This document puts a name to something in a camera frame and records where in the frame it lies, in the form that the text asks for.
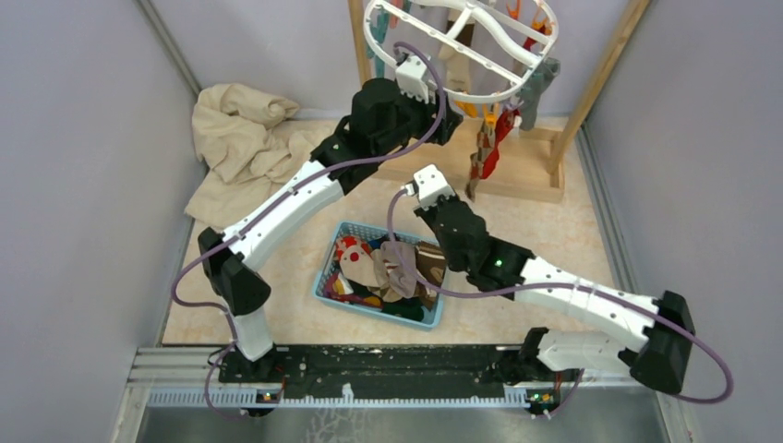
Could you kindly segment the brown white striped sock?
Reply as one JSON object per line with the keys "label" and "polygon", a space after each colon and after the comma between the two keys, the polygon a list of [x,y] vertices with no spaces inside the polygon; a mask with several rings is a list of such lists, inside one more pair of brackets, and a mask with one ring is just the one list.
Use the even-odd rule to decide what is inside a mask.
{"label": "brown white striped sock", "polygon": [[476,133],[476,150],[470,156],[471,168],[465,187],[465,194],[471,201],[476,200],[476,188],[483,178],[486,161],[494,150],[496,124],[495,117],[484,119]]}

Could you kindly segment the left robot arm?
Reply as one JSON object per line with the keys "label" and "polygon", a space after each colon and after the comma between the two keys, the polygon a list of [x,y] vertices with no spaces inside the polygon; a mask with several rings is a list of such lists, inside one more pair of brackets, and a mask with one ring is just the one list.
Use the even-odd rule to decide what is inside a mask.
{"label": "left robot arm", "polygon": [[263,306],[271,287],[258,274],[271,253],[319,211],[373,175],[383,162],[424,143],[446,144],[463,118],[449,105],[440,78],[433,85],[373,78],[344,116],[279,191],[238,223],[199,234],[199,262],[213,291],[225,301],[240,368],[256,382],[277,368],[274,340]]}

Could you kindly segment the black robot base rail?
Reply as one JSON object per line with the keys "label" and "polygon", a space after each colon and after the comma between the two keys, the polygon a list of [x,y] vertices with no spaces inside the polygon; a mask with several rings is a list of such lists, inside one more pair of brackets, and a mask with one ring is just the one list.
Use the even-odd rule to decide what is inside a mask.
{"label": "black robot base rail", "polygon": [[286,399],[338,398],[343,386],[358,399],[457,400],[499,398],[523,382],[571,382],[518,345],[278,345],[251,362],[231,351],[219,365],[222,383],[271,383]]}

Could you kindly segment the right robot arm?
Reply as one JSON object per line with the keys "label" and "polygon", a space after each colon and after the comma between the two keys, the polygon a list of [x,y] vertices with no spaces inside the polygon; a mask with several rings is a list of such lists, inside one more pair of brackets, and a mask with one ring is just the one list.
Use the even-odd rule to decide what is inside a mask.
{"label": "right robot arm", "polygon": [[455,196],[439,197],[414,213],[435,234],[448,268],[465,273],[480,293],[574,317],[620,345],[615,358],[636,381],[663,393],[681,393],[693,343],[675,328],[695,332],[682,295],[625,293],[580,278],[490,235],[485,220]]}

